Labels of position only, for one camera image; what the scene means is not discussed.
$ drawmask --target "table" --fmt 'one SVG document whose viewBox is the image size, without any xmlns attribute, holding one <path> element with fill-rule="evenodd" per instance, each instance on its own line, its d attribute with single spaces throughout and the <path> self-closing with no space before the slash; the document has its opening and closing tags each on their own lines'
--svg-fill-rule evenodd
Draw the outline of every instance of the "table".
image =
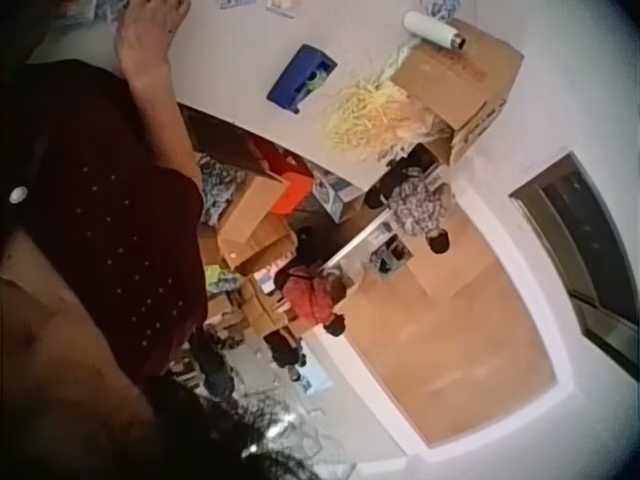
<svg viewBox="0 0 640 480">
<path fill-rule="evenodd" d="M 272 140 L 366 190 L 382 175 L 376 162 L 354 163 L 332 151 L 323 125 L 337 94 L 376 76 L 409 35 L 403 14 L 419 0 L 300 0 L 295 19 L 256 5 L 220 10 L 216 0 L 192 0 L 171 51 L 178 100 Z M 113 29 L 95 24 L 53 36 L 35 61 L 80 58 L 114 70 Z M 324 50 L 338 68 L 294 115 L 266 95 L 297 49 Z"/>
</svg>

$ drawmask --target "dark red shirt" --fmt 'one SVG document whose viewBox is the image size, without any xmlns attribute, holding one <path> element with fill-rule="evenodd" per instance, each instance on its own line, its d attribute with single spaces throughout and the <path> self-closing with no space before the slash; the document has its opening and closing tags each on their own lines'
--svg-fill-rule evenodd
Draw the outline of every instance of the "dark red shirt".
<svg viewBox="0 0 640 480">
<path fill-rule="evenodd" d="M 127 84 L 76 61 L 27 67 L 47 144 L 23 225 L 133 379 L 161 374 L 206 319 L 195 183 L 154 165 Z"/>
</svg>

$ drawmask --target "floor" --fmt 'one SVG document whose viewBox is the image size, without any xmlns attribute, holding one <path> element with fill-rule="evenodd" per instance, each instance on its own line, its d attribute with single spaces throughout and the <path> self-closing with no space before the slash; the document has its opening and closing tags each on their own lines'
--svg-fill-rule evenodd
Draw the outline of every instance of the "floor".
<svg viewBox="0 0 640 480">
<path fill-rule="evenodd" d="M 344 305 L 348 338 L 426 443 L 509 415 L 554 383 L 537 329 L 485 240 L 455 209 L 452 247 L 414 257 L 390 278 L 366 273 Z"/>
</svg>

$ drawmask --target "floral shirt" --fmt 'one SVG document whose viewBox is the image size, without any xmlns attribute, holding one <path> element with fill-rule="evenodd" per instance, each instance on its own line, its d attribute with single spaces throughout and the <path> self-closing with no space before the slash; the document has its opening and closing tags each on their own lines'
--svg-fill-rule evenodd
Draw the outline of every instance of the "floral shirt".
<svg viewBox="0 0 640 480">
<path fill-rule="evenodd" d="M 429 189 L 426 178 L 410 177 L 397 186 L 387 201 L 396 223 L 411 236 L 439 229 L 447 214 L 442 195 Z"/>
</svg>

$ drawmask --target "hand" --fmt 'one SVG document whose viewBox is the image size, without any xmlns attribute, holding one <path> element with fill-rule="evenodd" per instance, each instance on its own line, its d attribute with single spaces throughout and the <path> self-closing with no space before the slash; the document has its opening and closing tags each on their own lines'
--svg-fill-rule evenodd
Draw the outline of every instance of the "hand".
<svg viewBox="0 0 640 480">
<path fill-rule="evenodd" d="M 116 53 L 129 83 L 153 83 L 169 74 L 169 47 L 190 0 L 131 0 L 120 23 Z"/>
</svg>

